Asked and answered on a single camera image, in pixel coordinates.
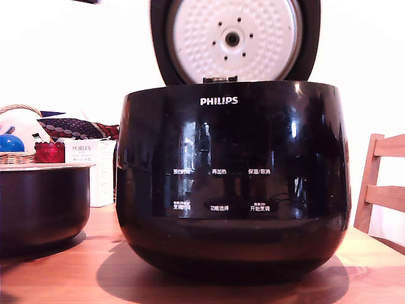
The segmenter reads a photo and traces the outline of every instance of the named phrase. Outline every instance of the white wall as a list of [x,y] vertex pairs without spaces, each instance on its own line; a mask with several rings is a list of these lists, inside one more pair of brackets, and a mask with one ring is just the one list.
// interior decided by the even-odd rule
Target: white wall
[[[341,91],[352,219],[370,134],[405,133],[405,1],[323,0],[312,81]],[[148,0],[0,1],[0,106],[25,103],[119,123],[132,91],[164,86]],[[405,162],[383,160],[378,183],[405,186]],[[405,216],[375,208],[371,233],[405,244]]]

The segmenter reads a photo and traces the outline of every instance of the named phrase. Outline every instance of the white box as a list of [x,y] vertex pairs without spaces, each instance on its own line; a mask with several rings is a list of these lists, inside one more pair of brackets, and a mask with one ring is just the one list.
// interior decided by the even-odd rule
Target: white box
[[113,155],[116,141],[65,139],[65,163],[92,163],[90,168],[90,206],[114,203]]

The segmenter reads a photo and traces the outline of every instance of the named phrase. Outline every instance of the rice cooker lid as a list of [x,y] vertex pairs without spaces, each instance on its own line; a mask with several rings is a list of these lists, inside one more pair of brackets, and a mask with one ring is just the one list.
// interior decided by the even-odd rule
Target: rice cooker lid
[[151,0],[151,29],[167,85],[308,80],[320,1]]

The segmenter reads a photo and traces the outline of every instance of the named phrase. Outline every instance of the black rice cooker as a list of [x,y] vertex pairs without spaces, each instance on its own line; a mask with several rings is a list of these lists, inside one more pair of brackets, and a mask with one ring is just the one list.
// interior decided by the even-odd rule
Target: black rice cooker
[[317,0],[152,0],[166,87],[125,100],[116,211],[151,265],[210,281],[299,279],[351,211],[338,89],[308,82]]

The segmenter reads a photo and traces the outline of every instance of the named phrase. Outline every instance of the black inner pot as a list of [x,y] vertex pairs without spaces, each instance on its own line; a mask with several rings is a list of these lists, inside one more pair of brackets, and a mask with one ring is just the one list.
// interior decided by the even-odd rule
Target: black inner pot
[[311,82],[129,94],[116,209],[147,262],[209,279],[295,279],[325,263],[351,200],[338,90]]
[[90,166],[53,165],[0,168],[0,258],[59,247],[86,225]]

